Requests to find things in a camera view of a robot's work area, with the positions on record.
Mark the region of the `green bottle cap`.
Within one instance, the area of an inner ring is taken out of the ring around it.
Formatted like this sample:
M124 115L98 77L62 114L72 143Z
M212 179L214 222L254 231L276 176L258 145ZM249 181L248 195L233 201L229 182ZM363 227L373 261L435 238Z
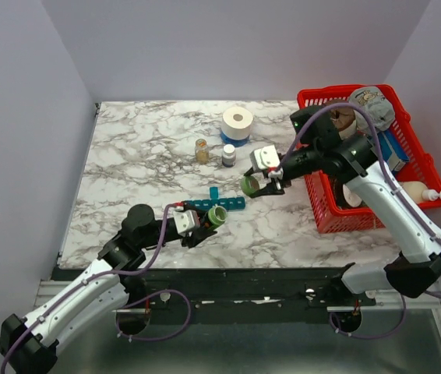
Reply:
M242 192L248 197L259 191L259 182L252 175L244 176L240 181L240 186Z

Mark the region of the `green pill bottle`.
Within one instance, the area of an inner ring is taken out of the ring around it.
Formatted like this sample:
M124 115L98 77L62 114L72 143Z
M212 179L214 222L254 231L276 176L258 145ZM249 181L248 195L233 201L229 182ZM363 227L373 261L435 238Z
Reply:
M206 214L206 219L209 222L209 227L212 229L217 229L222 226L227 220L228 212L222 206L212 206Z

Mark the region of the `teal weekly pill organizer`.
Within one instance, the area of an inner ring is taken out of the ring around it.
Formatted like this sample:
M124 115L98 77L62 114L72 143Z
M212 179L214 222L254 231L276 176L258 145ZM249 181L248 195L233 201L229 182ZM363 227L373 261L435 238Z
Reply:
M185 200L184 203L201 210L209 210L214 206L222 206L227 211L240 211L246 208L243 196L220 197L218 187L210 187L209 192L210 197L208 199Z

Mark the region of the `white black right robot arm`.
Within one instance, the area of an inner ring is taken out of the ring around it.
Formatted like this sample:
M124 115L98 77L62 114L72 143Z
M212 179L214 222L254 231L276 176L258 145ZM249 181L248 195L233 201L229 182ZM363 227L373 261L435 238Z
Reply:
M428 294L441 276L441 228L433 223L405 192L389 170L377 134L355 133L341 139L329 112L350 108L362 115L370 128L372 119L358 105L338 102L327 106L302 108L291 115L298 130L285 154L273 145L250 153L251 168L245 179L261 173L268 178L265 187L245 187L251 198L278 196L292 180L322 171L346 185L381 220L400 248L395 260L351 264L330 285L330 297L347 305L366 291L394 289L401 295L417 298Z

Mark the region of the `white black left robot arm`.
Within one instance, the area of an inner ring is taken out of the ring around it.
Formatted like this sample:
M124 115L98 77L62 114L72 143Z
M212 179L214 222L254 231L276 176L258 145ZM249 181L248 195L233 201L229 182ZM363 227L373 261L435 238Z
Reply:
M193 248L215 235L228 215L222 206L201 210L186 202L164 210L173 216L158 220L150 206L133 206L118 233L75 280L24 317L9 316L1 326L0 370L11 366L18 373L48 372L62 347L90 321L151 297L141 277L154 261L145 257L144 249L159 252L164 243L176 240Z

